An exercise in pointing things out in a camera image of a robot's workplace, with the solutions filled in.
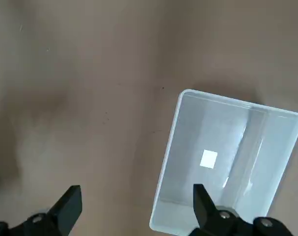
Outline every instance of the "black mount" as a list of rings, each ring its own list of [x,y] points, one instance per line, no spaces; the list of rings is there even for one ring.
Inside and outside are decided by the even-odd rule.
[[[11,229],[0,221],[0,236],[68,236],[81,212],[81,189],[73,185],[47,213],[33,215]]]
[[[218,210],[203,184],[193,185],[193,210],[199,228],[190,236],[293,236],[276,219],[258,217],[249,224],[227,210]]]

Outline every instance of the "tan surface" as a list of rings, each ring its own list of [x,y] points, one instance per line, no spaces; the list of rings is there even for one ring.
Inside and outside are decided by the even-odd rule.
[[[0,219],[81,184],[72,235],[159,235],[186,88],[298,112],[298,0],[0,0]],[[298,148],[271,215],[298,235]]]

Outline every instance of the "clear plastic bin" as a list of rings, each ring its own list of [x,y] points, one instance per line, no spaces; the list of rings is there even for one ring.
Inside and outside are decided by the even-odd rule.
[[[154,199],[150,227],[187,236],[198,226],[194,183],[248,221],[266,216],[298,137],[298,113],[185,90]]]

